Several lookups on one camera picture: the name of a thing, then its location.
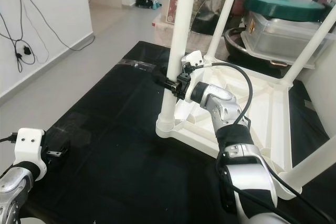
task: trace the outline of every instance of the power adapter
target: power adapter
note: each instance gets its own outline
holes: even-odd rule
[[[23,52],[25,53],[25,55],[31,55],[32,54],[30,48],[27,47],[27,46],[23,47]]]

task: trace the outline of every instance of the green pot lid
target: green pot lid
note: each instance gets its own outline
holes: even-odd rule
[[[309,0],[245,0],[244,7],[272,18],[298,22],[318,22],[324,6]]]

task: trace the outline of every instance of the floor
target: floor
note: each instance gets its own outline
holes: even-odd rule
[[[98,13],[92,19],[97,38],[91,46],[72,53],[1,106],[0,137],[21,127],[47,130],[139,40],[154,42],[152,20],[160,9],[121,10],[113,24],[112,19],[104,18],[111,10],[99,12],[100,8],[93,8],[93,14]],[[14,160],[13,144],[3,143],[1,147],[0,174]]]
[[[92,29],[95,34],[100,34],[120,20],[130,9],[118,9],[109,6],[90,4]]]

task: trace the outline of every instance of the black tabletop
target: black tabletop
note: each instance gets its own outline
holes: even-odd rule
[[[168,58],[169,49],[146,42],[124,57],[153,65]],[[122,64],[111,69],[47,131],[49,146],[71,142],[70,155],[35,184],[23,217],[46,223],[237,223],[220,206],[215,160],[156,135],[162,97],[150,72]],[[290,90],[294,165],[328,139],[304,100],[308,94],[296,82]],[[334,169],[303,189],[331,215]],[[318,221],[297,199],[279,205],[302,223]]]

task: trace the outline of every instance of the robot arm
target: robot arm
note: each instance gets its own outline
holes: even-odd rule
[[[288,223],[266,208],[251,204],[228,186],[274,207],[277,205],[272,177],[259,148],[252,141],[248,120],[241,115],[236,97],[225,89],[201,82],[202,74],[194,72],[200,62],[202,56],[198,52],[184,57],[183,71],[176,82],[166,78],[159,68],[153,70],[153,77],[157,84],[170,89],[176,97],[194,101],[210,113],[219,146],[216,164],[223,208],[237,214],[240,223]]]
[[[43,130],[22,128],[0,140],[15,143],[15,161],[0,176],[0,224],[19,222],[19,211],[34,182],[46,175],[47,165],[49,170],[58,168],[67,157],[69,142],[50,151],[44,139]]]

